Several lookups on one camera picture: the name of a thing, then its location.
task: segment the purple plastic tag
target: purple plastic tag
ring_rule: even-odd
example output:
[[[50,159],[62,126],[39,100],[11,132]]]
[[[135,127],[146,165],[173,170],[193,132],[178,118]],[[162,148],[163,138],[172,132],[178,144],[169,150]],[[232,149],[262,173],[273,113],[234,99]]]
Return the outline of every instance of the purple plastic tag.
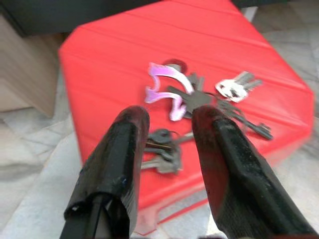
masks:
[[[169,118],[172,121],[181,120],[186,113],[186,106],[182,105],[182,97],[170,92],[158,92],[160,89],[160,80],[158,76],[167,76],[178,80],[184,86],[185,91],[188,94],[191,94],[194,89],[187,77],[173,67],[158,65],[155,63],[150,63],[149,75],[154,80],[154,88],[151,89],[150,87],[146,87],[145,102],[150,104],[164,98],[172,98],[172,110],[169,114]]]

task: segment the red stool top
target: red stool top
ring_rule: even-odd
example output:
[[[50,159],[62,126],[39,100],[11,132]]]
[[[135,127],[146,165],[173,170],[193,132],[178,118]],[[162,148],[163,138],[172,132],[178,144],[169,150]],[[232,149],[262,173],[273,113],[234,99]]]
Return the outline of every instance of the red stool top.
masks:
[[[272,129],[271,141],[247,132],[271,165],[298,148],[312,130],[313,93],[230,1],[161,1],[94,21],[70,35],[60,57],[84,161],[130,105],[148,110],[150,131],[191,130],[189,119],[169,120],[170,99],[144,103],[145,87],[153,86],[149,63],[171,58],[184,61],[188,74],[204,76],[207,92],[242,71],[263,80],[236,106],[247,120]],[[175,80],[160,80],[161,90],[168,85],[182,90]],[[183,170],[178,175],[152,169],[141,174],[139,220],[146,226],[137,228],[142,233],[154,227],[151,217],[157,210],[204,187],[195,142],[183,143],[181,149]]]

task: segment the marble floor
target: marble floor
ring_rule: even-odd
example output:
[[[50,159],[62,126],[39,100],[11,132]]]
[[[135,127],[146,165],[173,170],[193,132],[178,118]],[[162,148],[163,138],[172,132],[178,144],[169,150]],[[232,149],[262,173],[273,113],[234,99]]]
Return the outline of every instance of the marble floor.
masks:
[[[274,171],[319,232],[319,1],[260,7],[253,24],[316,95],[311,140]],[[35,109],[0,113],[0,159],[0,238],[59,238],[81,168],[62,74],[53,118]],[[204,205],[161,225],[149,238],[197,238],[213,230]]]

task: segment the key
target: key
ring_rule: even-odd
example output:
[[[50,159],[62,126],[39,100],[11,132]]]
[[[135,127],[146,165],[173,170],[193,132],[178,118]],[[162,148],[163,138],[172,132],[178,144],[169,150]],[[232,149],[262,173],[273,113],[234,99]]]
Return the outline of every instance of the key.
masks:
[[[149,134],[149,139],[155,143],[167,144],[172,141],[171,132],[166,128],[160,128]]]
[[[189,95],[173,86],[168,86],[167,91],[178,94],[182,97],[186,104],[186,111],[189,114],[192,114],[194,109],[209,104],[212,101],[212,96],[198,90],[195,90],[191,95]]]
[[[256,132],[257,134],[259,134],[260,136],[268,139],[268,140],[272,140],[273,136],[270,133],[270,128],[266,125],[264,125],[263,123],[259,124],[259,125],[255,125],[247,120],[245,120],[242,116],[238,115],[235,112],[230,112],[229,114],[232,118],[237,119],[238,121],[240,121],[241,123],[244,123],[248,128],[252,129],[254,132]]]
[[[158,173],[177,173],[181,169],[180,149],[172,154],[173,161],[167,161],[163,159],[161,155],[156,155],[149,161],[142,162],[141,169],[155,168]]]
[[[146,142],[145,145],[146,148],[160,148],[167,151],[171,151],[172,147],[169,144],[159,144],[159,143],[153,143],[153,142]]]
[[[251,81],[249,83],[244,84],[244,89],[245,91],[252,91],[255,87],[259,86],[263,84],[262,80],[255,80],[255,81]]]
[[[204,86],[204,77],[198,77],[197,74],[191,73],[189,76],[187,76],[188,80],[191,82],[193,85],[194,89],[198,91],[203,91],[203,86]]]
[[[250,82],[254,78],[254,75],[248,71],[243,71],[238,76],[236,76],[233,80],[236,84],[245,85]]]
[[[169,152],[161,148],[144,148],[144,152],[159,154],[166,161],[172,162],[174,160],[174,157],[172,154],[170,154]]]

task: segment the wooden furniture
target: wooden furniture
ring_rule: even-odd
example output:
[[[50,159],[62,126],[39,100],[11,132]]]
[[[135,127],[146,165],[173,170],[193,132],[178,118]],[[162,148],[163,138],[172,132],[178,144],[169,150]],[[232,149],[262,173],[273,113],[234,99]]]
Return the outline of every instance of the wooden furniture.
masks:
[[[0,16],[0,111],[35,107],[53,115],[61,34],[21,38]]]

